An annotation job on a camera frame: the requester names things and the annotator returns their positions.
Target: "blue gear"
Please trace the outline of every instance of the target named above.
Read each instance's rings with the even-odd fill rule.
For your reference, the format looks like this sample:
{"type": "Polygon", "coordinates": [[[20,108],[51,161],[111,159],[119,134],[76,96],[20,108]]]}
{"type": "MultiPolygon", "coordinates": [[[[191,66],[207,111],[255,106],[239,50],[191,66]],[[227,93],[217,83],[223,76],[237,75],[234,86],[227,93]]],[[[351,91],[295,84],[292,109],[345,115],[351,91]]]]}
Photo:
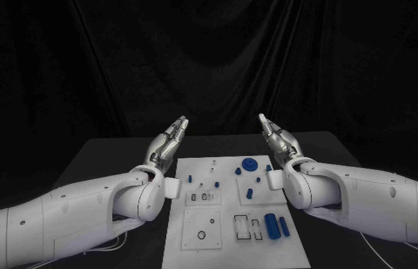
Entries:
{"type": "Polygon", "coordinates": [[[256,163],[255,159],[246,158],[242,161],[242,168],[247,171],[255,171],[258,168],[258,163],[256,163]]]}

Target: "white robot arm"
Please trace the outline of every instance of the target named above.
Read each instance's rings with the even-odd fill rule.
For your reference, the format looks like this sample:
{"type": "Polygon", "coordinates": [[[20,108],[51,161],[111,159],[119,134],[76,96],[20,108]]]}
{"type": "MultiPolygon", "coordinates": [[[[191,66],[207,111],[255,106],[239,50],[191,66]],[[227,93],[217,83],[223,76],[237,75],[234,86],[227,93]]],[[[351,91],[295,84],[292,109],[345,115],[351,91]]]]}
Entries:
{"type": "Polygon", "coordinates": [[[0,210],[0,269],[79,254],[154,220],[164,198],[178,198],[181,181],[162,174],[187,124],[181,116],[128,173],[61,186],[0,210]],[[126,218],[113,221],[113,214],[126,218]]]}
{"type": "Polygon", "coordinates": [[[311,216],[376,238],[418,243],[418,182],[380,170],[317,163],[302,156],[292,135],[258,117],[282,167],[266,172],[269,189],[282,189],[311,216]]]}

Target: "small blue part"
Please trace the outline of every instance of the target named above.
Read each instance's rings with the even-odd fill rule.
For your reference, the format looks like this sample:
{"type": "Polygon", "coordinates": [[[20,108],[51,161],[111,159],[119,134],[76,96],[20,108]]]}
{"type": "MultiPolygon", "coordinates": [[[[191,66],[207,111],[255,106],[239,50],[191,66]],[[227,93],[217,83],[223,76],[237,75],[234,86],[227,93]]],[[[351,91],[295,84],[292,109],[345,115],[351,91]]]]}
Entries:
{"type": "Polygon", "coordinates": [[[243,161],[242,161],[242,167],[245,170],[247,171],[255,171],[256,170],[256,167],[258,167],[258,163],[255,161],[255,159],[252,158],[246,158],[243,161]]]}
{"type": "Polygon", "coordinates": [[[286,224],[285,224],[285,219],[283,217],[278,218],[279,222],[281,222],[281,229],[282,229],[282,233],[285,234],[285,236],[289,236],[289,230],[286,229],[286,224]]]}
{"type": "Polygon", "coordinates": [[[272,213],[268,213],[263,216],[265,225],[266,225],[266,231],[268,231],[268,237],[269,239],[275,240],[281,237],[281,231],[278,229],[278,223],[276,223],[276,216],[272,213]]]}
{"type": "Polygon", "coordinates": [[[246,191],[246,199],[252,199],[252,189],[247,189],[246,191]]]}

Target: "white peg board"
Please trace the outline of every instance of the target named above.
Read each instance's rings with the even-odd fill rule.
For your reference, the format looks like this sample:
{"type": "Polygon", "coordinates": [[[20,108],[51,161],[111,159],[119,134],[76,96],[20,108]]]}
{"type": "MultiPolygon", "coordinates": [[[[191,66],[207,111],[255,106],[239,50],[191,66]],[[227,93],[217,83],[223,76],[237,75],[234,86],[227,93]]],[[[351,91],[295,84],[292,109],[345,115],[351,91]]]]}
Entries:
{"type": "Polygon", "coordinates": [[[309,268],[282,191],[268,189],[263,177],[266,165],[272,166],[266,155],[180,158],[177,160],[175,177],[183,181],[183,186],[178,199],[171,200],[161,269],[309,268]],[[256,160],[258,169],[255,171],[246,171],[242,168],[245,158],[256,160]],[[260,177],[259,183],[253,181],[256,177],[260,177]],[[246,195],[250,183],[253,183],[253,187],[250,187],[253,198],[240,199],[239,196],[246,195]],[[198,202],[197,206],[187,206],[187,191],[200,190],[220,191],[220,204],[201,205],[198,202]],[[281,238],[275,240],[268,238],[263,220],[268,213],[273,213],[276,219],[281,216],[285,218],[289,237],[283,236],[278,223],[281,238]],[[236,240],[234,215],[247,215],[250,240],[236,240]],[[253,238],[250,226],[253,219],[259,223],[262,240],[253,238]],[[201,231],[207,234],[207,238],[198,240],[196,232],[201,231]],[[196,249],[185,249],[184,244],[196,249]]]}

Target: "table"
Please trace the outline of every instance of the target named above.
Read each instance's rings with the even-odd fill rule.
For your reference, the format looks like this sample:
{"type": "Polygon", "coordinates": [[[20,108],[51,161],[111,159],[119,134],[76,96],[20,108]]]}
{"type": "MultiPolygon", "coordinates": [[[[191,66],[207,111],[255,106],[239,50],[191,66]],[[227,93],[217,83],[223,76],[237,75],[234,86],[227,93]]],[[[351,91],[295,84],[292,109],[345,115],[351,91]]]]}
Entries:
{"type": "MultiPolygon", "coordinates": [[[[317,162],[360,167],[357,160],[328,132],[292,133],[304,155],[317,162]]],[[[53,189],[76,181],[128,172],[141,164],[152,138],[100,138],[89,140],[53,189]]],[[[184,137],[174,155],[165,177],[174,177],[177,158],[268,155],[273,161],[269,146],[260,134],[184,137]]],[[[311,268],[387,268],[369,248],[360,234],[325,220],[317,219],[292,208],[289,213],[298,230],[311,268]]],[[[123,246],[109,252],[89,252],[54,261],[43,268],[161,268],[170,200],[152,222],[128,231],[123,246]]],[[[410,268],[418,264],[418,251],[402,243],[366,236],[370,245],[393,269],[410,268]]]]}

